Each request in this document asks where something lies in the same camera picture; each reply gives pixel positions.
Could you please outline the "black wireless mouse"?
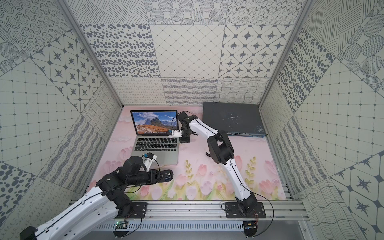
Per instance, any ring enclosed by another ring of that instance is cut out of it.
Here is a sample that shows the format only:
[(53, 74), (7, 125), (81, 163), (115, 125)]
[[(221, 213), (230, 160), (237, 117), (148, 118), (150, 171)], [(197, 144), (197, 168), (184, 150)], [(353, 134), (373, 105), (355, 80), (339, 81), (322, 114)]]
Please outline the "black wireless mouse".
[(163, 170), (159, 172), (158, 183), (167, 183), (174, 179), (172, 170)]

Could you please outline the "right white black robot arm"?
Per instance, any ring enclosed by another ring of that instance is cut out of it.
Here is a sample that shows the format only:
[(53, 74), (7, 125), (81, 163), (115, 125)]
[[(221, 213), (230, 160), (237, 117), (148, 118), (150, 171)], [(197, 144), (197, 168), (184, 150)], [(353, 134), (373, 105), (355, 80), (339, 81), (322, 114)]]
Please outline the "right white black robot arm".
[(203, 136), (207, 139), (209, 155), (223, 169), (230, 180), (241, 215), (248, 217), (257, 213), (259, 202), (241, 176), (235, 161), (235, 151), (227, 133), (211, 128), (196, 115), (187, 115), (186, 112), (179, 113), (178, 120), (182, 125), (184, 143), (190, 141), (191, 135)]

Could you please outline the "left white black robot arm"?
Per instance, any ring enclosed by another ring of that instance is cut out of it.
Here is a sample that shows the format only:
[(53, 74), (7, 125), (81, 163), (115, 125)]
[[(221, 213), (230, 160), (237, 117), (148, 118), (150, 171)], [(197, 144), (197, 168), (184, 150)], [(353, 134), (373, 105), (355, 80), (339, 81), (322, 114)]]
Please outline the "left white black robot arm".
[(158, 183), (161, 171), (151, 169), (156, 160), (152, 153), (130, 157), (56, 217), (38, 227), (28, 226), (22, 230), (20, 239), (77, 240), (103, 222), (117, 216), (128, 217), (132, 214), (132, 202), (125, 190)]

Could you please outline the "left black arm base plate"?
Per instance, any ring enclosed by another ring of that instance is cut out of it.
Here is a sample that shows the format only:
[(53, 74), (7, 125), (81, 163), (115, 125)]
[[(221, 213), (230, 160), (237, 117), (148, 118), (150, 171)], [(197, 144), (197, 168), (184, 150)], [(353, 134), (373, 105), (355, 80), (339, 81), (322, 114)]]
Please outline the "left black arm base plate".
[(144, 219), (147, 212), (147, 202), (132, 202), (119, 209), (118, 218)]

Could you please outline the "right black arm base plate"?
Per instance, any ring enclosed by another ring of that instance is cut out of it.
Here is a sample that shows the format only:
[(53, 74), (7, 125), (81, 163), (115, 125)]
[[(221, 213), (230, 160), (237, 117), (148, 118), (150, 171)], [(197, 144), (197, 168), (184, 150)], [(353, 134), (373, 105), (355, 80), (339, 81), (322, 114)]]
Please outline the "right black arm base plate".
[(224, 211), (227, 219), (265, 219), (266, 212), (263, 203), (257, 202), (253, 207), (244, 207), (237, 202), (225, 202)]

